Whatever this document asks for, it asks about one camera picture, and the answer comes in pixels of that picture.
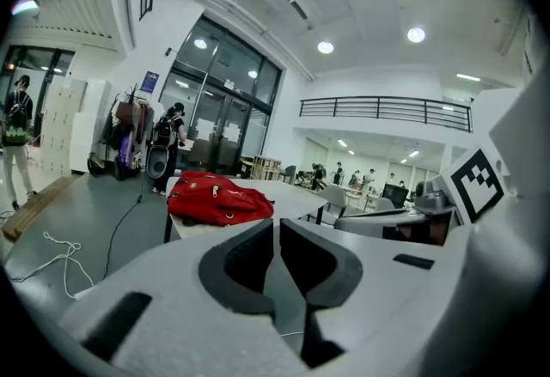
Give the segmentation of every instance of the white pants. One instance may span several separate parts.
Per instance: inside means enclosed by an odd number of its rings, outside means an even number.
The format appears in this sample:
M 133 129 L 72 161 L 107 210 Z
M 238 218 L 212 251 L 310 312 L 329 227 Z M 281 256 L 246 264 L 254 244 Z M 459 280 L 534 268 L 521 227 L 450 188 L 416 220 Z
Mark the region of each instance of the white pants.
M 6 178 L 6 187 L 8 189 L 8 199 L 11 203 L 17 200 L 15 194 L 14 181 L 13 181 L 13 168 L 14 168 L 14 157 L 15 163 L 19 168 L 21 177 L 23 178 L 23 185 L 25 186 L 25 191 L 27 191 L 27 197 L 30 198 L 33 195 L 33 185 L 31 184 L 31 178 L 28 176 L 28 167 L 27 167 L 27 153 L 25 151 L 25 146 L 20 147 L 3 147 L 3 173 Z

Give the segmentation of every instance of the light fixture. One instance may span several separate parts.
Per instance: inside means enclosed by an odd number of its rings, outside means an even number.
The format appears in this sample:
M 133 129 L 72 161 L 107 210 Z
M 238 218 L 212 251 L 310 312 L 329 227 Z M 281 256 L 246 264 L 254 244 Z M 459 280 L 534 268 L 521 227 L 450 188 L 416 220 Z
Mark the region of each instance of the light fixture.
M 476 81 L 476 82 L 481 81 L 479 78 L 476 78 L 475 76 L 463 75 L 462 73 L 457 73 L 456 77 L 459 77 L 462 79 L 468 79 L 469 81 Z
M 319 49 L 319 52 L 321 53 L 332 53 L 334 50 L 334 45 L 330 41 L 322 41 L 317 45 L 317 49 Z
M 199 49 L 205 49 L 206 48 L 206 43 L 204 40 L 202 40 L 201 38 L 197 38 L 193 44 L 198 47 Z
M 19 0 L 19 2 L 12 8 L 11 14 L 20 14 L 26 10 L 38 9 L 38 4 L 34 0 Z
M 421 29 L 420 27 L 413 27 L 406 34 L 406 37 L 413 43 L 421 43 L 424 41 L 424 38 L 426 38 L 426 32 L 424 32 L 424 29 Z

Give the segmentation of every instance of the black cable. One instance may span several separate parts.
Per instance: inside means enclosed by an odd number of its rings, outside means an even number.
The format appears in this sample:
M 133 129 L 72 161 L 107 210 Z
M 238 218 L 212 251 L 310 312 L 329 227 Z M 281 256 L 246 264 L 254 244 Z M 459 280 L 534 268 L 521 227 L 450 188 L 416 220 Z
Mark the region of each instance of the black cable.
M 105 264 L 105 273 L 103 274 L 102 280 L 107 277 L 107 273 L 109 272 L 109 263 L 111 261 L 111 248 L 113 247 L 114 236 L 116 235 L 117 230 L 119 230 L 120 224 L 124 221 L 124 219 L 128 216 L 128 214 L 130 214 L 131 210 L 134 209 L 136 206 L 138 206 L 138 204 L 141 203 L 141 200 L 144 197 L 144 182 L 145 182 L 145 177 L 143 177 L 142 180 L 141 180 L 141 189 L 139 191 L 139 196 L 137 197 L 136 203 L 134 203 L 131 206 L 131 208 L 122 216 L 122 218 L 120 218 L 119 222 L 117 223 L 116 227 L 114 228 L 113 233 L 111 234 L 111 240 L 109 241 L 109 248 L 107 249 L 107 263 Z

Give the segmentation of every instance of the backpack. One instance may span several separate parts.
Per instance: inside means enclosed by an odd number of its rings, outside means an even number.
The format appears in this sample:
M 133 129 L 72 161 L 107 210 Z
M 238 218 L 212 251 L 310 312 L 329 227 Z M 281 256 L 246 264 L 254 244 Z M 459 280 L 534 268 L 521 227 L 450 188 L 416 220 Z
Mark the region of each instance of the backpack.
M 27 104 L 30 100 L 25 94 L 20 100 L 21 92 L 14 92 L 14 105 L 6 116 L 5 142 L 8 145 L 24 145 L 27 143 Z
M 161 147 L 174 145 L 178 136 L 175 130 L 174 120 L 168 116 L 162 116 L 153 130 L 153 144 Z
M 242 188 L 222 175 L 185 171 L 170 192 L 168 213 L 227 226 L 269 218 L 273 205 L 261 192 Z

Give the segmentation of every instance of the computer monitor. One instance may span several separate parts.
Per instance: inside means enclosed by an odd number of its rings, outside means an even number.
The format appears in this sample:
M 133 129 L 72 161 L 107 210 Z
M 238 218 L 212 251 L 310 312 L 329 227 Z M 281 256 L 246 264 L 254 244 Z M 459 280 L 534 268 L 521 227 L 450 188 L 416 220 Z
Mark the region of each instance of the computer monitor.
M 408 193 L 409 190 L 406 188 L 399 188 L 396 185 L 386 183 L 386 185 L 384 185 L 382 197 L 390 200 L 396 209 L 401 209 L 405 203 L 405 198 Z

